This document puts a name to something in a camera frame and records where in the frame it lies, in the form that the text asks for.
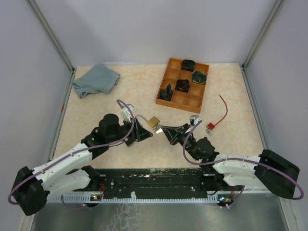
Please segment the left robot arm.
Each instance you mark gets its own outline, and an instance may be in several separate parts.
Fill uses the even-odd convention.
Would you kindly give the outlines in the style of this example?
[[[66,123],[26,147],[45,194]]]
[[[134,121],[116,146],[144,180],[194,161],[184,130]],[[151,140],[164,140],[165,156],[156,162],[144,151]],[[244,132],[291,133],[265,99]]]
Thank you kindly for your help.
[[[94,191],[100,185],[99,173],[91,166],[80,170],[76,167],[102,155],[110,146],[121,142],[131,146],[152,136],[136,118],[124,120],[120,125],[117,115],[107,114],[98,127],[67,153],[33,169],[21,168],[8,201],[31,216],[57,196],[79,189]]]

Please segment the black cable lock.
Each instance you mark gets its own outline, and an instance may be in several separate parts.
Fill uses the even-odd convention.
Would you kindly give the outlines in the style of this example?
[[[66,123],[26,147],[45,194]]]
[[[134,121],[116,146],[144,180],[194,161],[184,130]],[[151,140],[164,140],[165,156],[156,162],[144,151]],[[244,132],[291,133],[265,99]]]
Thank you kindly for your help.
[[[126,141],[127,147],[131,147],[134,144],[134,141]]]

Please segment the red cable lock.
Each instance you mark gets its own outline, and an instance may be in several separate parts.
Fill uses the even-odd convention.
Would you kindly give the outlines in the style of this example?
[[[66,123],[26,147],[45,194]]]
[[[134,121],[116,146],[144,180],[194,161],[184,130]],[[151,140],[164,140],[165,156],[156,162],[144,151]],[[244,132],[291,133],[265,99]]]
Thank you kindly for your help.
[[[222,103],[218,105],[218,112],[215,112],[215,118],[210,119],[210,122],[206,125],[206,131],[212,131],[218,124],[220,124],[227,116],[229,109],[225,99],[222,97],[221,94],[218,94],[219,98],[221,99]]]

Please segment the brass padlock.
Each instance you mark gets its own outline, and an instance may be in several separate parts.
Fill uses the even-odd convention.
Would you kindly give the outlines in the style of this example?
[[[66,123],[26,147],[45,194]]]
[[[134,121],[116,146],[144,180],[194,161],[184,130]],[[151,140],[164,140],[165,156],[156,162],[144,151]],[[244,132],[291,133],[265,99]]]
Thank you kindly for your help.
[[[142,118],[152,128],[155,128],[159,124],[159,122],[160,122],[160,120],[158,118],[156,118],[155,116],[153,116],[151,119],[147,119],[143,115],[138,114],[138,115],[135,115],[135,117]]]

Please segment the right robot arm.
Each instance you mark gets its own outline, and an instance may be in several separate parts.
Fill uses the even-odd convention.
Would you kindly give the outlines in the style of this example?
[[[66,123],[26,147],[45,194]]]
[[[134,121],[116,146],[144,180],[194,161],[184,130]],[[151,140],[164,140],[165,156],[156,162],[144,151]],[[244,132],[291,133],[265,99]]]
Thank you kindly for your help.
[[[161,126],[170,145],[180,144],[184,159],[194,166],[218,174],[215,185],[224,191],[230,186],[267,189],[274,195],[290,200],[301,200],[305,193],[298,184],[299,167],[272,150],[264,149],[254,156],[236,157],[215,150],[207,137],[196,140],[194,130],[199,126]]]

